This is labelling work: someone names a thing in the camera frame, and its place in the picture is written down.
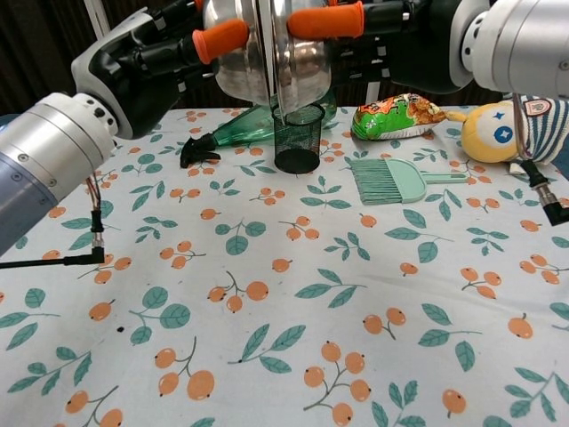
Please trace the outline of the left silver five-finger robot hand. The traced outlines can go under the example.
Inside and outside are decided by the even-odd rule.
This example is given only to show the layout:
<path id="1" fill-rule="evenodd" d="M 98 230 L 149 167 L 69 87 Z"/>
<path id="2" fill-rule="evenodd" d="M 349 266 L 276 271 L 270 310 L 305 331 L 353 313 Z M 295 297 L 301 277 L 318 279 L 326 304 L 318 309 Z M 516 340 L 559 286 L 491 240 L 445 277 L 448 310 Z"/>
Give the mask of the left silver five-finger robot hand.
<path id="1" fill-rule="evenodd" d="M 245 21 L 205 28 L 203 9 L 201 1 L 143 8 L 73 60 L 77 91 L 111 111 L 119 138 L 148 134 L 184 92 L 211 78 L 215 60 L 246 45 Z"/>

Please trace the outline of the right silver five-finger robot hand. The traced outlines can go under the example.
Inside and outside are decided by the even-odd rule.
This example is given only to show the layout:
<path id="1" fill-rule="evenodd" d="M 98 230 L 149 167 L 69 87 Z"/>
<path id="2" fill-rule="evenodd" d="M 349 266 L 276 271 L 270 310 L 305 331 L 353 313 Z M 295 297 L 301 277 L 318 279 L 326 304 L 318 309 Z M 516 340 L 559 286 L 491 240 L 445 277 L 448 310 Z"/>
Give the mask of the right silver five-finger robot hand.
<path id="1" fill-rule="evenodd" d="M 286 25 L 300 40 L 363 41 L 377 37 L 387 65 L 366 70 L 372 81 L 388 79 L 428 93 L 454 93 L 474 80 L 463 58 L 466 35 L 487 1 L 331 1 L 292 12 Z"/>

